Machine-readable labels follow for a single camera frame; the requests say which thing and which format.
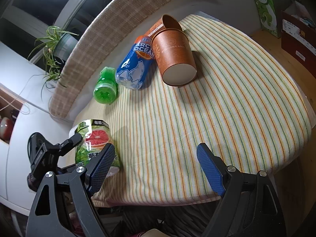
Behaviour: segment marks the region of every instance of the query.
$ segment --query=striped tablecloth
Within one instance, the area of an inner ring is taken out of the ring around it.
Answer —
[[[217,199],[196,158],[205,142],[240,171],[275,172],[299,155],[311,134],[293,79],[261,46],[218,21],[181,21],[198,69],[183,87],[165,85],[156,64],[145,87],[119,87],[111,105],[94,99],[78,115],[111,128],[123,168],[93,197],[96,206],[179,205]]]

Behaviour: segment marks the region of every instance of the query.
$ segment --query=green bottle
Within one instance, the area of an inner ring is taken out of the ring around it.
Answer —
[[[116,99],[117,83],[115,82],[116,69],[105,67],[100,72],[97,85],[94,88],[95,100],[102,104],[112,103]]]

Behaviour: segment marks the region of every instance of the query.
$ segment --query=orange paper bucket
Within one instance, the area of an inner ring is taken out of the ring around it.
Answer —
[[[153,36],[155,33],[166,28],[176,28],[182,31],[179,22],[172,16],[164,14],[146,33],[145,36]]]
[[[182,86],[191,82],[196,66],[186,35],[175,28],[156,33],[152,49],[159,67],[162,81],[169,86]]]

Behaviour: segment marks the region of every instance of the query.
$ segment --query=silver screw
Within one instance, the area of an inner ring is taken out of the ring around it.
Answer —
[[[77,173],[83,172],[84,171],[84,166],[77,167],[76,171],[77,171]]]
[[[48,171],[48,172],[45,174],[46,177],[51,177],[52,175],[53,175],[53,172],[52,172],[52,171]]]
[[[265,176],[267,176],[267,173],[266,173],[266,171],[260,170],[259,175],[265,177]]]
[[[235,171],[236,171],[236,168],[235,168],[234,166],[228,166],[228,167],[227,167],[227,170],[228,170],[229,172],[235,172]]]

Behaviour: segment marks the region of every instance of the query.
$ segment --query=red box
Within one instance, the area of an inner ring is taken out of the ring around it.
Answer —
[[[306,8],[298,2],[292,3],[282,12],[282,23],[282,49],[316,77],[316,30]]]

